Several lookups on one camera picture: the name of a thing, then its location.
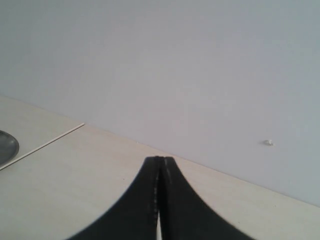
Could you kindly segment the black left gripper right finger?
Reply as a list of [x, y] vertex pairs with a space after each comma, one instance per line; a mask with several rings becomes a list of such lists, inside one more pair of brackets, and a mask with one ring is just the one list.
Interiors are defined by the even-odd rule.
[[158, 207], [163, 240], [251, 240], [208, 206], [173, 157], [160, 157]]

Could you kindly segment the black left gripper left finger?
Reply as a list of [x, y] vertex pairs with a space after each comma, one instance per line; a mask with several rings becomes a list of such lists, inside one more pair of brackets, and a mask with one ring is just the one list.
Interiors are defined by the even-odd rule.
[[71, 240], [156, 240], [159, 156], [147, 157], [133, 182], [101, 217]]

